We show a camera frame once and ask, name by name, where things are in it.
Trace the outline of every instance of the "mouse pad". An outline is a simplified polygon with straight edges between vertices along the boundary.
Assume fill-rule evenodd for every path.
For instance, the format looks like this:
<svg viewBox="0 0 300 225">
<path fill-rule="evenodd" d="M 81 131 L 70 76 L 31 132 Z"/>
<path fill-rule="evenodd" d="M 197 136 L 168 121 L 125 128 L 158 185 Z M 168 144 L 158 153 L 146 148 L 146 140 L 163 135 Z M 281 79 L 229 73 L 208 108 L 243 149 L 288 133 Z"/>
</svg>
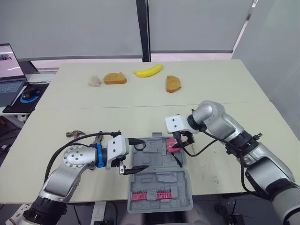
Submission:
<svg viewBox="0 0 300 225">
<path fill-rule="evenodd" d="M 36 89 L 35 96 L 29 100 L 22 100 L 22 94 L 20 94 L 13 105 L 8 105 L 3 110 L 4 113 L 31 113 L 36 107 L 38 101 L 41 99 L 48 84 L 29 84 L 25 90 L 34 87 Z"/>
</svg>

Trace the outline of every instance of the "blue ring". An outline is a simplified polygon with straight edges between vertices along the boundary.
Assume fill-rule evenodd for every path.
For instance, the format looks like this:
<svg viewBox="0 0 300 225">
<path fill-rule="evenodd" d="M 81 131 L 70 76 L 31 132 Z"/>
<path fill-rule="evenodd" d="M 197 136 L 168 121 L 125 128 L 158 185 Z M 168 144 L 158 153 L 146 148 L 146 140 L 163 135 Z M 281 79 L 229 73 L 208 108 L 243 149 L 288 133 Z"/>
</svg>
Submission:
<svg viewBox="0 0 300 225">
<path fill-rule="evenodd" d="M 102 146 L 100 143 L 97 143 L 97 150 L 98 150 L 98 166 L 99 168 L 104 166 L 103 158 L 102 158 Z"/>
<path fill-rule="evenodd" d="M 32 97 L 32 98 L 27 99 L 27 100 L 24 100 L 23 98 L 20 98 L 20 102 L 22 102 L 22 103 L 29 103 L 29 102 L 33 102 L 33 101 L 35 101 L 37 99 L 38 99 L 38 96 Z"/>
</svg>

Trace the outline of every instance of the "laptop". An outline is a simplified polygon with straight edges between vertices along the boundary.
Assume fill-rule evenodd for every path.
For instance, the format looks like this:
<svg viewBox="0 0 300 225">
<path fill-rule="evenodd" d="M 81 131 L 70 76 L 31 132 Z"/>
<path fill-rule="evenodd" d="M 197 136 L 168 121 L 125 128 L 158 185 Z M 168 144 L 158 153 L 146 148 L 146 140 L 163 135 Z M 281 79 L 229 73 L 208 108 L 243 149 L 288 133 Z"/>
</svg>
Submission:
<svg viewBox="0 0 300 225">
<path fill-rule="evenodd" d="M 10 44 L 0 44 L 0 107 L 12 104 L 26 81 Z"/>
</svg>

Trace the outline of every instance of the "computer mouse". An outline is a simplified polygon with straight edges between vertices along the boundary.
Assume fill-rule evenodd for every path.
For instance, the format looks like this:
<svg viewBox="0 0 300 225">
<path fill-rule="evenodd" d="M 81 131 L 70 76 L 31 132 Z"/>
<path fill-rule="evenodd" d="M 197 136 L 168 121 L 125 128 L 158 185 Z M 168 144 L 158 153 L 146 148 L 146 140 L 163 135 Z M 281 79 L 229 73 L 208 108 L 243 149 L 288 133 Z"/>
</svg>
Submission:
<svg viewBox="0 0 300 225">
<path fill-rule="evenodd" d="M 31 99 L 33 97 L 35 97 L 37 95 L 37 89 L 34 87 L 29 87 L 26 88 L 23 93 L 22 93 L 22 99 L 23 100 L 28 100 Z"/>
</svg>

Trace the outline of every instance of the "laptop keyboard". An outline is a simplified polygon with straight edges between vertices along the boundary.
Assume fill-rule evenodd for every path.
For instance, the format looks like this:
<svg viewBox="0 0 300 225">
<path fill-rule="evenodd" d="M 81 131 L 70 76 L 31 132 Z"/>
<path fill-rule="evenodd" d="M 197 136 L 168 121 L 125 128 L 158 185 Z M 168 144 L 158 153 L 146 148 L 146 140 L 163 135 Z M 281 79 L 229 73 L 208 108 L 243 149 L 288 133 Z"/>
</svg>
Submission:
<svg viewBox="0 0 300 225">
<path fill-rule="evenodd" d="M 22 84 L 22 82 L 0 83 L 0 94 L 16 92 Z"/>
</svg>

